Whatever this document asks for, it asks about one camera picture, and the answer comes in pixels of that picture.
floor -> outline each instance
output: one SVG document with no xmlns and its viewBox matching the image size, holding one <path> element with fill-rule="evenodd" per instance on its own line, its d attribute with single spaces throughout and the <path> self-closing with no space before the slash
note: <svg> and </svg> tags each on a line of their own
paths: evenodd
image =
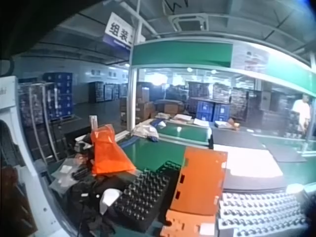
<svg viewBox="0 0 316 237">
<path fill-rule="evenodd" d="M 120 124 L 119 100 L 74 105 L 73 118 L 66 119 L 62 122 L 52 123 L 51 136 L 59 157 L 64 158 L 67 156 L 67 153 L 65 152 L 67 142 L 63 139 L 64 135 L 90 126 L 89 115 L 98 116 L 99 126 L 109 123 L 112 124 L 115 133 L 126 130 L 126 127 Z M 48 135 L 44 125 L 38 125 L 37 131 L 44 156 L 52 156 L 52 151 L 48 145 Z M 33 129 L 25 128 L 24 133 L 33 158 L 41 158 Z"/>
</svg>

